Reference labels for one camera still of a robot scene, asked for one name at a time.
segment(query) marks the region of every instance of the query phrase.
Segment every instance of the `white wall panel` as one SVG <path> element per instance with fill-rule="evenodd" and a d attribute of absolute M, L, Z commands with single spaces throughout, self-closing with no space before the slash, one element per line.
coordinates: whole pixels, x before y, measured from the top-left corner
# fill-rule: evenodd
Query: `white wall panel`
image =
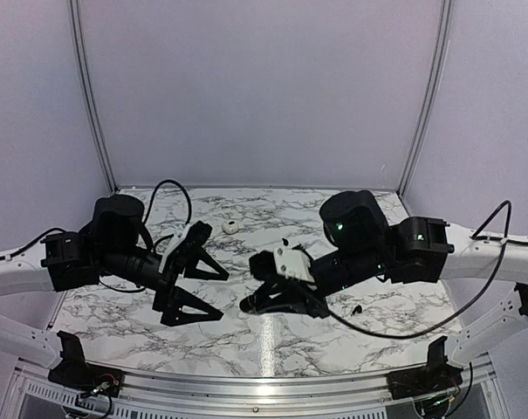
<path fill-rule="evenodd" d="M 106 192 L 66 2 L 0 1 L 0 251 L 53 226 L 78 229 Z M 44 327 L 56 297 L 2 297 L 0 313 Z M 16 361 L 0 353 L 0 405 Z"/>
<path fill-rule="evenodd" d="M 397 187 L 441 2 L 83 2 L 119 184 Z"/>
<path fill-rule="evenodd" d="M 477 227 L 504 199 L 528 235 L 528 1 L 456 1 L 449 53 L 406 199 L 417 215 Z M 502 230 L 503 218 L 492 226 Z M 458 306 L 483 286 L 449 283 Z M 498 283 L 471 321 L 513 285 Z M 513 419 L 528 419 L 528 330 L 490 352 Z"/>

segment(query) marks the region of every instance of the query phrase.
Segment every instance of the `black mounting bracket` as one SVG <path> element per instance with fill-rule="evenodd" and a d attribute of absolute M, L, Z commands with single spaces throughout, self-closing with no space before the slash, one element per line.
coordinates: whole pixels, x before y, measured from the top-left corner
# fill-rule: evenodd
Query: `black mounting bracket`
<path fill-rule="evenodd" d="M 46 258 L 40 264 L 48 269 L 56 292 L 99 283 L 99 268 L 95 266 L 79 233 L 51 234 L 41 243 L 45 245 Z"/>
<path fill-rule="evenodd" d="M 446 336 L 441 336 L 429 345 L 426 365 L 387 374 L 387 385 L 394 400 L 453 388 L 453 382 L 457 385 L 463 383 L 463 369 L 448 365 L 444 350 L 447 339 Z"/>
<path fill-rule="evenodd" d="M 62 361 L 48 373 L 48 381 L 68 388 L 91 391 L 110 377 L 113 383 L 106 392 L 118 397 L 124 373 L 121 369 L 94 365 L 86 362 L 79 338 L 67 332 L 58 332 L 62 341 Z"/>

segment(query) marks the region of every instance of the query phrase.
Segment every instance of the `black cable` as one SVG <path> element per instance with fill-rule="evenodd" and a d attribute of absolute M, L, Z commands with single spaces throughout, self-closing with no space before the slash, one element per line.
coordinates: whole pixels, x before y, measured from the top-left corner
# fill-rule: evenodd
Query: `black cable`
<path fill-rule="evenodd" d="M 106 413 L 103 416 L 101 416 L 101 417 L 99 417 L 97 419 L 107 419 L 110 416 L 110 414 L 111 414 L 111 412 L 113 410 L 113 398 L 106 391 L 103 391 L 102 394 L 105 395 L 106 397 L 108 397 L 108 410 L 106 411 Z"/>
<path fill-rule="evenodd" d="M 508 213 L 506 215 L 506 224 L 504 226 L 504 237 L 508 237 L 508 231 L 510 229 L 510 220 L 511 220 L 511 202 L 510 201 L 504 201 L 501 203 L 493 212 L 490 214 L 490 216 L 487 218 L 487 220 L 477 229 L 477 231 L 473 234 L 471 237 L 472 239 L 476 239 L 478 234 L 487 226 L 488 223 L 492 221 L 492 219 L 504 208 L 508 207 Z M 297 282 L 289 281 L 289 284 L 294 285 L 307 299 L 309 299 L 317 308 L 320 310 L 328 313 L 330 316 L 332 316 L 334 319 L 336 319 L 339 323 L 341 323 L 344 326 L 347 326 L 348 328 L 354 330 L 355 332 L 363 333 L 367 336 L 372 336 L 374 338 L 382 338 L 382 339 L 393 339 L 393 340 L 407 340 L 407 339 L 414 339 L 419 338 L 421 336 L 424 336 L 425 334 L 429 334 L 434 332 L 436 329 L 450 323 L 451 320 L 455 319 L 457 316 L 465 312 L 468 308 L 473 306 L 482 296 L 486 293 L 486 291 L 489 289 L 490 284 L 494 281 L 494 278 L 496 277 L 498 270 L 500 269 L 500 265 L 502 264 L 502 261 L 504 260 L 504 254 L 506 252 L 506 245 L 507 243 L 504 242 L 502 244 L 502 247 L 500 248 L 500 254 L 498 255 L 497 264 L 495 265 L 494 269 L 492 270 L 492 273 L 490 274 L 489 278 L 487 279 L 487 282 L 484 284 L 484 287 L 481 289 L 481 291 L 473 297 L 473 299 L 467 303 L 465 306 L 460 308 L 458 311 L 450 315 L 448 318 L 442 320 L 439 323 L 436 323 L 435 325 L 428 327 L 420 332 L 415 332 L 411 334 L 385 334 L 385 333 L 377 333 L 372 332 L 367 329 L 363 329 L 362 327 L 356 326 L 353 323 L 343 319 L 338 314 L 334 313 L 330 308 L 322 303 L 318 298 L 314 296 L 307 288 L 300 285 Z"/>
<path fill-rule="evenodd" d="M 473 387 L 473 364 L 470 362 L 470 385 L 467 387 L 467 391 L 465 392 L 465 395 L 463 395 L 463 399 L 459 401 L 459 403 L 456 405 L 456 407 L 449 412 L 445 417 L 450 417 L 456 413 L 456 411 L 462 407 L 462 405 L 465 403 L 465 400 L 467 399 L 467 396 L 470 395 L 471 388 Z"/>
<path fill-rule="evenodd" d="M 185 224 L 189 224 L 190 220 L 192 219 L 192 200 L 190 199 L 190 195 L 188 194 L 188 191 L 179 182 L 173 179 L 165 179 L 164 181 L 160 181 L 157 184 L 157 186 L 154 187 L 153 193 L 151 194 L 151 199 L 149 200 L 149 206 L 147 207 L 147 212 L 145 213 L 145 217 L 143 218 L 143 223 L 145 224 L 147 220 L 149 219 L 149 215 L 151 214 L 151 209 L 153 208 L 153 202 L 155 200 L 155 195 L 157 194 L 157 191 L 162 185 L 166 183 L 172 183 L 179 190 L 181 190 L 182 193 L 184 194 L 184 197 L 186 198 L 186 202 L 188 203 L 188 218 L 186 218 Z"/>
<path fill-rule="evenodd" d="M 35 244 L 37 244 L 41 238 L 43 238 L 44 236 L 46 236 L 47 234 L 50 234 L 52 233 L 53 231 L 59 231 L 61 233 L 65 233 L 65 230 L 64 229 L 60 229 L 59 227 L 53 227 L 47 231 L 45 231 L 44 233 L 42 233 L 40 236 L 38 237 L 35 237 L 33 238 L 28 244 L 26 244 L 25 246 L 23 246 L 22 248 L 20 249 L 17 249 L 16 251 L 14 251 L 13 253 L 10 253 L 10 254 L 7 254 L 7 255 L 3 255 L 3 256 L 0 256 L 0 262 L 5 260 L 6 257 L 10 257 L 10 258 L 14 258 L 15 256 L 19 256 L 20 254 L 22 254 L 23 252 L 29 250 L 32 246 L 34 246 Z"/>
<path fill-rule="evenodd" d="M 105 288 L 108 288 L 109 290 L 113 290 L 116 292 L 122 292 L 123 294 L 137 294 L 138 292 L 144 292 L 147 289 L 145 286 L 142 286 L 141 288 L 138 288 L 137 290 L 121 290 L 120 288 L 114 288 L 113 286 L 105 284 L 100 279 L 99 279 L 99 283 L 103 285 Z"/>

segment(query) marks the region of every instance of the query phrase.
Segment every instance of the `cable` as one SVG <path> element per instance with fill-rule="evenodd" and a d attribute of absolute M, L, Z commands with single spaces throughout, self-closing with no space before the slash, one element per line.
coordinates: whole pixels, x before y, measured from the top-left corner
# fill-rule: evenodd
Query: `cable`
<path fill-rule="evenodd" d="M 0 256 L 0 262 L 5 260 L 6 257 L 8 258 L 14 258 L 15 256 L 19 256 L 20 254 L 22 254 L 23 252 L 29 250 L 32 246 L 34 246 L 35 244 L 37 244 L 41 238 L 43 238 L 44 236 L 46 236 L 47 234 L 50 234 L 52 233 L 53 231 L 59 231 L 61 233 L 65 233 L 65 230 L 64 229 L 60 229 L 59 227 L 53 227 L 47 231 L 45 231 L 43 234 L 41 234 L 40 236 L 38 237 L 35 237 L 33 238 L 28 244 L 26 244 L 25 246 L 23 246 L 22 248 L 20 249 L 17 249 L 16 251 L 14 251 L 13 253 L 10 253 L 10 254 L 7 254 L 7 255 L 4 255 L 4 256 Z"/>
<path fill-rule="evenodd" d="M 145 213 L 145 217 L 143 218 L 143 223 L 145 224 L 149 219 L 149 216 L 151 215 L 151 209 L 153 208 L 153 202 L 155 200 L 155 195 L 157 194 L 157 191 L 162 185 L 166 183 L 172 183 L 184 194 L 184 197 L 186 198 L 186 202 L 188 204 L 188 218 L 186 218 L 185 224 L 189 224 L 190 220 L 192 219 L 192 200 L 190 199 L 190 195 L 188 195 L 188 191 L 179 182 L 173 179 L 165 179 L 164 181 L 160 181 L 157 186 L 154 187 L 153 193 L 151 194 L 151 199 L 149 200 L 149 206 L 147 207 L 147 212 Z"/>
<path fill-rule="evenodd" d="M 503 237 L 493 237 L 493 236 L 477 236 L 475 237 L 475 240 L 483 240 L 485 242 L 500 242 L 502 241 Z M 513 238 L 508 239 L 509 244 L 516 244 L 518 246 L 525 246 L 528 247 L 528 242 L 522 242 L 520 240 L 514 240 Z"/>
<path fill-rule="evenodd" d="M 115 288 L 113 286 L 105 284 L 100 279 L 99 279 L 99 283 L 103 285 L 105 288 L 108 288 L 109 290 L 113 290 L 116 292 L 122 292 L 123 294 L 137 294 L 139 292 L 144 292 L 147 289 L 145 286 L 142 286 L 141 288 L 138 288 L 137 290 L 121 290 L 120 288 Z"/>
<path fill-rule="evenodd" d="M 467 387 L 467 391 L 465 392 L 465 395 L 463 395 L 463 399 L 459 401 L 459 403 L 456 405 L 456 407 L 449 412 L 445 417 L 448 418 L 456 413 L 456 411 L 462 407 L 463 403 L 467 399 L 467 396 L 470 395 L 471 388 L 473 387 L 473 364 L 470 362 L 470 385 Z"/>
<path fill-rule="evenodd" d="M 103 416 L 99 417 L 98 419 L 107 419 L 110 416 L 110 413 L 113 411 L 113 398 L 106 391 L 103 391 L 102 394 L 108 397 L 108 410 Z"/>
<path fill-rule="evenodd" d="M 454 397 L 458 397 L 460 395 L 460 393 L 462 392 L 462 388 L 459 387 L 459 384 L 456 383 L 456 380 L 454 380 L 453 378 L 450 380 L 452 382 L 452 384 L 454 384 L 454 387 L 456 388 L 456 393 L 454 394 Z"/>
<path fill-rule="evenodd" d="M 103 375 L 99 375 L 99 378 L 103 378 L 103 377 L 112 378 L 113 379 L 113 386 L 117 386 L 118 385 L 118 380 L 116 380 L 116 377 L 114 377 L 114 375 L 109 374 L 109 373 L 106 373 L 106 374 L 103 374 Z"/>
<path fill-rule="evenodd" d="M 510 201 L 504 201 L 498 207 L 490 214 L 490 216 L 486 219 L 486 221 L 477 229 L 477 231 L 473 234 L 471 237 L 472 239 L 477 239 L 479 233 L 487 226 L 488 223 L 490 223 L 495 216 L 504 208 L 508 207 L 508 212 L 506 214 L 506 224 L 504 226 L 504 237 L 508 237 L 508 231 L 510 229 L 510 220 L 511 220 L 511 202 Z M 506 245 L 507 242 L 504 242 L 502 244 L 502 247 L 500 248 L 500 254 L 498 255 L 497 264 L 495 265 L 494 269 L 492 270 L 492 273 L 490 274 L 489 278 L 487 279 L 487 282 L 484 284 L 484 287 L 481 289 L 481 291 L 473 297 L 473 299 L 467 303 L 465 306 L 460 308 L 457 312 L 450 315 L 448 318 L 442 320 L 439 323 L 436 323 L 435 325 L 428 327 L 420 332 L 415 332 L 411 334 L 385 334 L 385 333 L 377 333 L 372 332 L 367 329 L 363 329 L 362 327 L 356 326 L 353 323 L 343 319 L 338 314 L 334 313 L 327 305 L 322 303 L 318 298 L 314 296 L 307 288 L 300 285 L 298 282 L 289 281 L 289 284 L 295 286 L 299 292 L 301 292 L 307 299 L 309 299 L 318 309 L 324 311 L 325 313 L 328 313 L 330 316 L 332 316 L 334 319 L 336 319 L 339 323 L 341 323 L 344 326 L 347 326 L 348 328 L 354 330 L 355 332 L 363 333 L 367 336 L 372 336 L 374 338 L 382 338 L 382 339 L 393 339 L 393 340 L 407 340 L 407 339 L 414 339 L 419 338 L 421 336 L 424 336 L 425 334 L 429 334 L 434 332 L 436 329 L 450 323 L 451 320 L 455 319 L 457 316 L 465 312 L 468 308 L 473 306 L 482 296 L 486 293 L 486 291 L 489 289 L 490 284 L 494 281 L 494 278 L 496 277 L 498 270 L 500 269 L 500 265 L 502 264 L 502 261 L 504 260 L 504 254 L 506 252 Z"/>
<path fill-rule="evenodd" d="M 111 374 L 103 374 L 103 375 L 110 375 L 113 378 L 113 385 L 116 385 L 116 379 L 114 378 L 113 375 L 111 375 Z M 112 413 L 112 411 L 113 411 L 113 405 L 114 405 L 113 398 L 105 390 L 102 390 L 101 392 L 99 392 L 99 394 L 105 395 L 106 397 L 108 397 L 108 410 L 105 412 L 105 414 L 103 416 L 97 417 L 97 419 L 107 419 L 110 416 L 110 414 Z M 89 418 L 95 417 L 95 415 L 98 413 L 98 412 L 95 412 L 95 410 L 93 408 L 93 410 L 90 413 L 88 413 L 86 416 L 82 416 L 82 415 L 77 414 L 77 413 L 68 412 L 65 409 L 64 404 L 60 404 L 59 406 L 60 406 L 60 408 L 62 408 L 62 411 L 64 412 L 64 415 L 65 415 L 66 419 L 89 419 Z"/>

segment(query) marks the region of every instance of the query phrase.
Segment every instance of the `metal frame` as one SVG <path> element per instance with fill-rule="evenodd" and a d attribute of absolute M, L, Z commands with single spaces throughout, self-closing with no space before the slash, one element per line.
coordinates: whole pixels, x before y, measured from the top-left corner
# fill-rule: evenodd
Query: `metal frame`
<path fill-rule="evenodd" d="M 502 394 L 498 379 L 485 381 L 481 384 L 481 387 L 483 389 L 484 400 L 486 401 L 490 418 L 509 419 L 510 414 L 508 413 L 508 408 L 506 407 L 504 395 Z"/>
<path fill-rule="evenodd" d="M 97 156 L 99 157 L 100 168 L 105 177 L 106 186 L 111 192 L 115 192 L 117 189 L 116 179 L 114 178 L 113 167 L 108 156 L 105 135 L 103 134 L 103 128 L 100 124 L 99 113 L 97 112 L 97 106 L 95 105 L 95 98 L 93 95 L 93 87 L 91 85 L 91 77 L 89 75 L 79 0 L 69 0 L 68 5 L 70 8 L 73 45 L 77 59 L 79 80 L 81 82 L 81 89 L 83 90 L 87 117 L 89 119 L 89 125 L 91 126 L 95 149 L 97 150 Z"/>
<path fill-rule="evenodd" d="M 496 375 L 489 357 L 483 355 L 477 358 L 474 365 L 474 383 L 487 383 L 487 388 L 495 388 L 491 382 Z M 231 378 L 124 368 L 120 397 L 114 400 L 114 415 L 111 417 L 139 419 L 149 417 L 140 413 L 152 413 L 153 418 L 159 415 L 158 419 L 357 418 L 362 413 L 381 412 L 387 406 L 410 402 L 411 399 L 391 400 L 386 373 L 376 371 L 312 378 Z M 19 361 L 10 382 L 10 391 L 3 401 L 0 419 L 17 417 L 25 394 L 72 406 L 72 397 L 78 391 L 48 382 L 47 374 L 44 368 Z M 467 372 L 463 378 L 467 383 Z M 492 394 L 498 398 L 496 391 Z M 487 402 L 494 401 L 494 398 L 487 399 Z M 91 399 L 90 402 L 92 405 L 98 404 L 98 411 L 106 408 L 105 400 L 96 403 Z M 492 410 L 502 410 L 500 401 Z M 505 416 L 495 416 L 495 419 L 501 418 Z"/>
<path fill-rule="evenodd" d="M 54 323 L 56 322 L 56 318 L 58 317 L 58 314 L 62 309 L 62 305 L 64 304 L 65 296 L 67 293 L 68 291 L 57 292 L 56 304 L 51 310 L 51 315 L 48 317 L 48 322 L 46 323 L 45 330 L 51 330 L 54 327 Z"/>
<path fill-rule="evenodd" d="M 413 140 L 411 142 L 411 149 L 409 150 L 405 168 L 403 169 L 403 173 L 401 175 L 400 184 L 396 191 L 397 195 L 402 201 L 404 200 L 403 198 L 408 191 L 409 184 L 411 183 L 413 173 L 415 172 L 415 167 L 419 160 L 422 144 L 429 128 L 430 115 L 432 114 L 436 93 L 438 92 L 438 88 L 440 86 L 444 61 L 448 51 L 449 29 L 452 12 L 453 0 L 442 0 L 440 20 L 438 22 L 438 35 L 436 36 L 435 53 L 432 58 L 432 66 L 430 67 L 427 91 L 425 92 L 424 100 L 422 102 L 421 113 L 419 115 L 419 120 L 417 121 Z"/>

